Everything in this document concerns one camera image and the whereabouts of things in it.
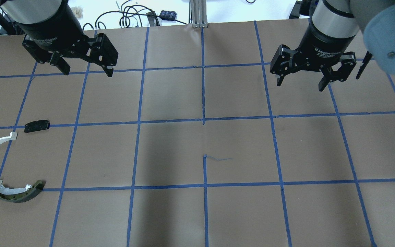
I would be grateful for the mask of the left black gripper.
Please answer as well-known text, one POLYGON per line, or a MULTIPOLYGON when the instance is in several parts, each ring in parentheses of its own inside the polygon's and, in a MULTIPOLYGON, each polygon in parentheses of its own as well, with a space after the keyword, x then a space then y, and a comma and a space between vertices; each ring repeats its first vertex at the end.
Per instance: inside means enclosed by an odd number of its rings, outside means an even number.
POLYGON ((80 58, 113 76, 118 51, 104 33, 87 36, 67 0, 15 0, 14 21, 26 34, 23 47, 38 63, 69 75, 65 58, 80 58))

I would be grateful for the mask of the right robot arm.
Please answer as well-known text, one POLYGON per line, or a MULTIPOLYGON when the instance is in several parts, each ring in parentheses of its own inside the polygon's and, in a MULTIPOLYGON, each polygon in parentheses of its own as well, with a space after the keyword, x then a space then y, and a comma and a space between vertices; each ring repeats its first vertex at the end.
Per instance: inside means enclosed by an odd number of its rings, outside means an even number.
POLYGON ((357 59, 346 49, 358 32, 367 53, 356 78, 372 58, 395 75, 395 0, 303 0, 299 12, 309 16, 309 25, 297 49, 281 44, 276 50, 270 72, 277 76, 277 86, 298 71, 321 72, 319 91, 347 80, 357 59))

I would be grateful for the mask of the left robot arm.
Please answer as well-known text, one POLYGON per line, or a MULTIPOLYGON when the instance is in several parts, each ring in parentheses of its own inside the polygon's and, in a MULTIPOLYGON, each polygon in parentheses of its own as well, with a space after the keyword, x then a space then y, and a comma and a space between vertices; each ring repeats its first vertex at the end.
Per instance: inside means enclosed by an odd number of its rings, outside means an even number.
POLYGON ((22 45, 37 63, 68 75, 65 58, 80 58, 113 76, 119 52, 106 34, 84 33, 67 0, 0 0, 0 8, 25 32, 22 45))

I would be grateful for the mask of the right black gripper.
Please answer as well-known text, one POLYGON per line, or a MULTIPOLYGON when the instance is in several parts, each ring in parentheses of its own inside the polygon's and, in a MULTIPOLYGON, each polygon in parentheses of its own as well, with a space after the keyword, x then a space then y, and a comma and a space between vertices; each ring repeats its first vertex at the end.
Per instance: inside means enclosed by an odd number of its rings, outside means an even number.
POLYGON ((329 37, 309 21, 297 49, 281 44, 276 50, 270 63, 270 72, 278 75, 276 85, 281 86, 285 76, 298 71, 321 72, 320 92, 331 82, 347 80, 357 64, 355 53, 345 51, 353 39, 329 37))

